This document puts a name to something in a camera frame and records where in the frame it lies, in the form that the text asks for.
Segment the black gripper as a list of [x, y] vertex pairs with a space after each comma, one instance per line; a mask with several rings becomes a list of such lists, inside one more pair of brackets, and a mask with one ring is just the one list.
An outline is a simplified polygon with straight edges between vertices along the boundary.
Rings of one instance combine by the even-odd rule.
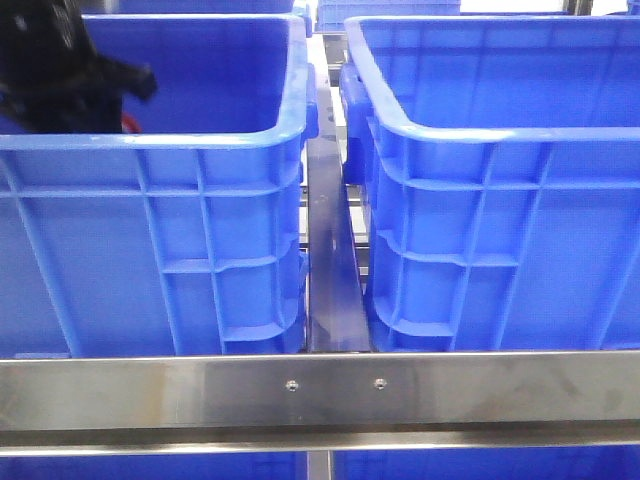
[[119, 134], [123, 96], [156, 91], [150, 67], [96, 49], [76, 1], [1, 3], [1, 116], [23, 130]]

